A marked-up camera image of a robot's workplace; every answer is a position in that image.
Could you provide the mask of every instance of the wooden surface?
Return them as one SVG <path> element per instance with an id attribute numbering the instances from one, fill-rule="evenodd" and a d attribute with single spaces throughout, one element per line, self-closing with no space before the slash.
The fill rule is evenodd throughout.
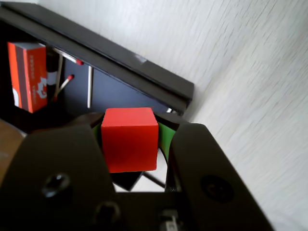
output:
<path id="1" fill-rule="evenodd" d="M 308 1 L 39 0 L 196 84 L 208 126 L 278 230 L 308 229 Z"/>
<path id="2" fill-rule="evenodd" d="M 0 185 L 22 140 L 18 130 L 0 120 Z"/>

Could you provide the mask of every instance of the screw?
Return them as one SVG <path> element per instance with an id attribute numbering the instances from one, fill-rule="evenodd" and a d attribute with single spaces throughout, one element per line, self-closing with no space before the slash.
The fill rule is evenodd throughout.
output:
<path id="1" fill-rule="evenodd" d="M 42 193 L 46 198 L 51 198 L 65 191 L 70 186 L 71 180 L 65 173 L 58 173 L 47 178 Z"/>
<path id="2" fill-rule="evenodd" d="M 102 202 L 97 206 L 95 221 L 99 226 L 111 226 L 121 216 L 119 206 L 113 201 Z"/>

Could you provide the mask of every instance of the white logo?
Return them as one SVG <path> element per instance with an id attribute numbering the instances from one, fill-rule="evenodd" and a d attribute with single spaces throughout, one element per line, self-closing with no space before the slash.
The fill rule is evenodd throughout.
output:
<path id="1" fill-rule="evenodd" d="M 47 92 L 44 90 L 44 87 L 47 87 L 47 79 L 40 78 L 40 83 L 38 83 L 37 93 L 39 94 L 41 99 L 45 99 L 47 97 Z"/>
<path id="2" fill-rule="evenodd" d="M 14 88 L 13 88 L 13 95 L 14 95 L 14 104 L 15 106 L 19 107 L 19 96 Z"/>

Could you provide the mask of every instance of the black screw head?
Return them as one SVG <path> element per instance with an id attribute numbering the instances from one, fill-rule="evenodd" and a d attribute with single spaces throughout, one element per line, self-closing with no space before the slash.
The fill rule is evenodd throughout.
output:
<path id="1" fill-rule="evenodd" d="M 69 188 L 71 184 L 70 177 L 65 173 L 58 173 L 48 177 L 42 193 L 46 198 L 54 197 Z"/>
<path id="2" fill-rule="evenodd" d="M 229 202 L 234 197 L 232 186 L 223 178 L 218 176 L 205 176 L 201 179 L 203 192 L 214 201 Z"/>
<path id="3" fill-rule="evenodd" d="M 120 216 L 120 208 L 115 202 L 102 202 L 96 208 L 95 223 L 99 226 L 110 227 L 119 220 Z"/>

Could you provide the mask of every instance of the red wooden block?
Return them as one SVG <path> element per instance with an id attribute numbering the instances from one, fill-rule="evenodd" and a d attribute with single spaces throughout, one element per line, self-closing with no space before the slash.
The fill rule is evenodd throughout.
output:
<path id="1" fill-rule="evenodd" d="M 156 169 L 158 123 L 151 108 L 109 108 L 101 130 L 111 173 Z"/>

